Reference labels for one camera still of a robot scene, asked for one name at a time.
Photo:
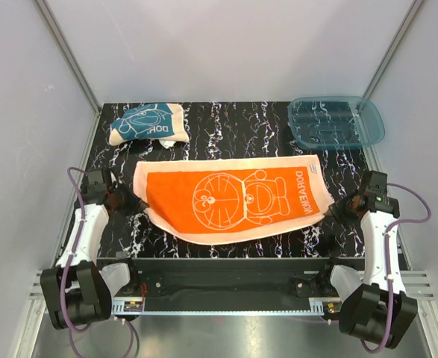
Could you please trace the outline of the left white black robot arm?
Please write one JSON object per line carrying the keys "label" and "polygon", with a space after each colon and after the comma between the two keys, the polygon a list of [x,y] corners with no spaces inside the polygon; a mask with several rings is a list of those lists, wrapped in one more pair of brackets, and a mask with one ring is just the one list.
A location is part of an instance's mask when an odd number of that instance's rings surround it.
{"label": "left white black robot arm", "polygon": [[97,258],[110,218],[133,216],[147,205],[109,168],[85,172],[82,184],[72,184],[77,194],[74,224],[54,266],[42,271],[40,287],[53,328],[79,332],[109,319],[116,295],[133,295],[140,289],[132,259],[99,268]]}

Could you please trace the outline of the orange Doraemon towel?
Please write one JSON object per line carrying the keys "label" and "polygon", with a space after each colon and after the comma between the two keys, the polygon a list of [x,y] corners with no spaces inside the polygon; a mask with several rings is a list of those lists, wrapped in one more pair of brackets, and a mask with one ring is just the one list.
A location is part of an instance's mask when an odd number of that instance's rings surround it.
{"label": "orange Doraemon towel", "polygon": [[153,224],[198,245],[309,227],[334,202],[316,155],[139,161],[133,188]]}

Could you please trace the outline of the blue transparent plastic tray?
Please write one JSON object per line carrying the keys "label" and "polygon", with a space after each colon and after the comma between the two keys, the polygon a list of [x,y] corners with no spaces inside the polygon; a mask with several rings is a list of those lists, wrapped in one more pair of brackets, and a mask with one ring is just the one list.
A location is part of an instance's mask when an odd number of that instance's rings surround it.
{"label": "blue transparent plastic tray", "polygon": [[306,149],[362,149],[385,137],[377,107],[359,96],[301,97],[287,112],[292,135]]}

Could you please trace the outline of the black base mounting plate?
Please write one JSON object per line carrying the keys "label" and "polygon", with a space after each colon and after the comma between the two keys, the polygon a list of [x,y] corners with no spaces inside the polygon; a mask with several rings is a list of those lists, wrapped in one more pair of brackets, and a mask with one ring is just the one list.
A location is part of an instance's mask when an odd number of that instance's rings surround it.
{"label": "black base mounting plate", "polygon": [[311,298],[335,298],[333,264],[362,269],[362,259],[130,259],[146,285],[146,314],[320,315]]}

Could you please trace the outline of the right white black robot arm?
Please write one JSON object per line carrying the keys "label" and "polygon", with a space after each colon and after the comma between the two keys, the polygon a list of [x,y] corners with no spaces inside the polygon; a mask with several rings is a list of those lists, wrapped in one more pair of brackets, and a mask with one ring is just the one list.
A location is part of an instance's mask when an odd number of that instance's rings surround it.
{"label": "right white black robot arm", "polygon": [[323,293],[338,294],[342,301],[340,332],[359,339],[371,354],[396,348],[418,312],[417,301],[407,295],[401,278],[396,237],[402,220],[387,184],[387,174],[367,171],[355,192],[329,206],[327,216],[360,226],[365,268],[358,274],[357,269],[334,262],[318,279]]}

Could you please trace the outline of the teal Doraemon towel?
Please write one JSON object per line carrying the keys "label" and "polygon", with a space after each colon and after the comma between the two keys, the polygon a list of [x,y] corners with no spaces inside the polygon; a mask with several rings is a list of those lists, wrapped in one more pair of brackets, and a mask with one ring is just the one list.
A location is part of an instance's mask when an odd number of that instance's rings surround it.
{"label": "teal Doraemon towel", "polygon": [[126,110],[111,123],[110,145],[136,139],[157,139],[164,148],[171,148],[176,142],[189,142],[183,107],[174,103],[147,104]]}

